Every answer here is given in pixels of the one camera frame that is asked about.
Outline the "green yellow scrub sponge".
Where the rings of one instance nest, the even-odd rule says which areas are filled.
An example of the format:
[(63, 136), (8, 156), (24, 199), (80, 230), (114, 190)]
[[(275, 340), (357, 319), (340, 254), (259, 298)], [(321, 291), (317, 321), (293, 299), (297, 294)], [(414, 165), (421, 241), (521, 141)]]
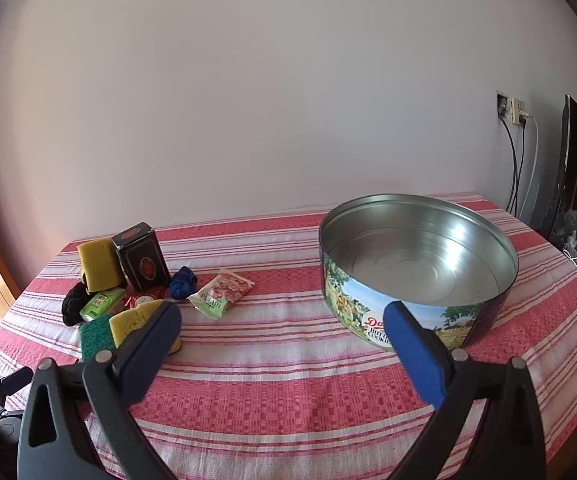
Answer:
[(101, 350), (118, 349), (131, 333), (146, 325), (163, 303), (162, 299), (146, 301), (132, 309), (103, 314), (83, 323), (79, 328), (81, 361), (90, 361)]

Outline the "black knitted sock ball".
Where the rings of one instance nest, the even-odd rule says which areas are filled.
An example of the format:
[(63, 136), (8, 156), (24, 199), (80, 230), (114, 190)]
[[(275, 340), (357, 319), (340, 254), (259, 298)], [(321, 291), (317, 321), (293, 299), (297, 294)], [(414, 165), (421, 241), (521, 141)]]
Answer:
[(67, 292), (62, 303), (62, 318), (66, 326), (75, 326), (84, 322), (81, 311), (90, 299), (91, 295), (82, 282), (78, 282)]

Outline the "green tissue pack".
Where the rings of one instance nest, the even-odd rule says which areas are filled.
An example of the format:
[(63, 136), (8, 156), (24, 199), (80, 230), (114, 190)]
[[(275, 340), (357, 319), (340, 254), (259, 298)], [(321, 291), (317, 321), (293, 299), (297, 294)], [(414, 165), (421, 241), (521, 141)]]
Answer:
[(126, 307), (126, 291), (121, 287), (94, 295), (80, 311), (84, 322), (96, 320), (104, 314), (114, 315)]

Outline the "red snack packet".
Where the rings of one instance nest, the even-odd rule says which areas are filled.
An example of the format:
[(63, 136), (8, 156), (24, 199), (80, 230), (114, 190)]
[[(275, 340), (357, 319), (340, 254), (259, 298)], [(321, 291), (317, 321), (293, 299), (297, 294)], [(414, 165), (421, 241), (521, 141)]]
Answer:
[(145, 290), (145, 292), (131, 292), (125, 301), (126, 309), (133, 309), (145, 302), (155, 301), (164, 298), (166, 292), (165, 287), (155, 287)]

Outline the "plain yellow sponge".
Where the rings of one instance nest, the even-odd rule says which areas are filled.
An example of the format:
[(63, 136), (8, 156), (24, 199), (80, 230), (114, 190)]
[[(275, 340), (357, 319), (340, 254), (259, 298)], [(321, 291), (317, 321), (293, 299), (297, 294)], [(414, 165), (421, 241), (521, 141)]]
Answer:
[(118, 287), (124, 280), (115, 246), (110, 238), (90, 240), (77, 247), (82, 281), (90, 294)]

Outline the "blue knitted sock ball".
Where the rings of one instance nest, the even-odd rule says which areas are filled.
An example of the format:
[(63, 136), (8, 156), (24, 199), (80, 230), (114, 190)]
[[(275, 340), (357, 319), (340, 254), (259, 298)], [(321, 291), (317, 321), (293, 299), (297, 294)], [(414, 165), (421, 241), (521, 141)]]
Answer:
[(185, 300), (197, 291), (197, 276), (188, 267), (182, 268), (172, 275), (169, 292), (174, 300)]

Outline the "black red carton box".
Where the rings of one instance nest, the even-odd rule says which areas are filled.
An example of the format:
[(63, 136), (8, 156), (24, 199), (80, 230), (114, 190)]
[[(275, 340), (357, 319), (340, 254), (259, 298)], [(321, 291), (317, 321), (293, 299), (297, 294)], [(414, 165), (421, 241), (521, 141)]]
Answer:
[(112, 237), (121, 268), (139, 292), (170, 284), (170, 273), (154, 229), (140, 222)]

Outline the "white green snack packet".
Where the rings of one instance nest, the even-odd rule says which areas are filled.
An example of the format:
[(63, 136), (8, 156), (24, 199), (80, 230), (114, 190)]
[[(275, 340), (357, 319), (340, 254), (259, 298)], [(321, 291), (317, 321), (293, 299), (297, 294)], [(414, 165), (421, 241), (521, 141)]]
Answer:
[(240, 274), (220, 270), (210, 282), (189, 296), (189, 302), (203, 315), (218, 320), (254, 286), (253, 281), (243, 278)]

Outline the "round metal cookie tin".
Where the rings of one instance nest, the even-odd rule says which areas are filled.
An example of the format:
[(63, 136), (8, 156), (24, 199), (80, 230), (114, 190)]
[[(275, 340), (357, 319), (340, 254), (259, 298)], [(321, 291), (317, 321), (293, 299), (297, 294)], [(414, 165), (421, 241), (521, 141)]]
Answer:
[(401, 301), (446, 347), (489, 332), (519, 260), (509, 238), (464, 206), (377, 194), (332, 209), (319, 229), (322, 292), (338, 321), (382, 349), (387, 304)]

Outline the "white wall socket adapter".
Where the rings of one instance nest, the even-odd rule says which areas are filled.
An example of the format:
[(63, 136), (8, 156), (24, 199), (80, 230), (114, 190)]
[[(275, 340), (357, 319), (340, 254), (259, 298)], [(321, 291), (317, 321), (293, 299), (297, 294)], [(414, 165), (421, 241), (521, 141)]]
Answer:
[(516, 96), (497, 92), (497, 116), (515, 126), (526, 125), (531, 115), (525, 110), (525, 103)]

